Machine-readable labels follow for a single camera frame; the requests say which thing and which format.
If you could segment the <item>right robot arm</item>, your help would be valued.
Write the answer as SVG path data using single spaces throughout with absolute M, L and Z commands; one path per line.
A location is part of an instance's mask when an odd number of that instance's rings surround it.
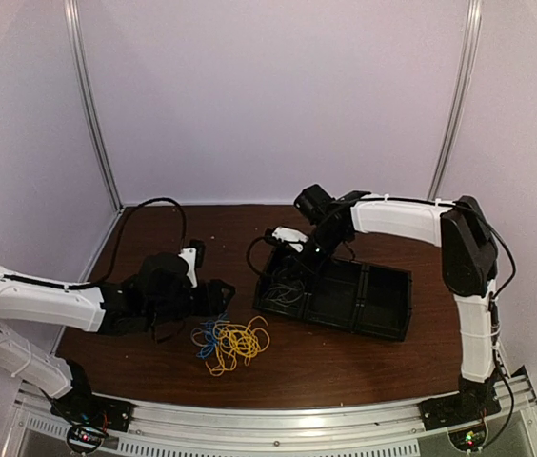
M 456 303 L 462 342 L 459 392 L 452 412 L 468 421 L 487 410 L 498 368 L 501 326 L 496 281 L 498 251 L 507 245 L 487 221 L 478 201 L 420 200 L 352 191 L 341 198 L 312 185 L 294 206 L 312 224 L 298 240 L 298 270 L 314 272 L 336 248 L 356 234 L 387 234 L 431 244 L 441 250 L 442 277 Z

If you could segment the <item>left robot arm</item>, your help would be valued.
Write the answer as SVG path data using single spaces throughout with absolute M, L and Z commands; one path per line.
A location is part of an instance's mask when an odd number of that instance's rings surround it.
M 198 278 L 205 245 L 187 238 L 183 207 L 171 198 L 165 201 L 180 214 L 178 252 L 146 257 L 139 271 L 121 283 L 111 282 L 108 273 L 95 281 L 67 283 L 0 266 L 0 367 L 36 385 L 52 400 L 63 402 L 81 423 L 94 421 L 101 412 L 85 371 L 46 353 L 5 323 L 30 321 L 121 336 L 154 332 L 167 322 L 226 311 L 234 287 L 221 280 Z

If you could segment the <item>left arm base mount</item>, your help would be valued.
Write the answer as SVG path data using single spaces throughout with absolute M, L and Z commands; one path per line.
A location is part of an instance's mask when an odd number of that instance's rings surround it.
M 73 391 L 55 399 L 47 397 L 50 412 L 72 425 L 91 426 L 99 431 L 127 432 L 133 403 L 101 395 L 79 395 Z

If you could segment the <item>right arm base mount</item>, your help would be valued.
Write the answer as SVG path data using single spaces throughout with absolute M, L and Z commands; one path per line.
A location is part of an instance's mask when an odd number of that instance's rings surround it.
M 425 430 L 480 421 L 502 410 L 493 388 L 489 391 L 460 390 L 448 396 L 429 398 L 420 404 L 419 409 Z

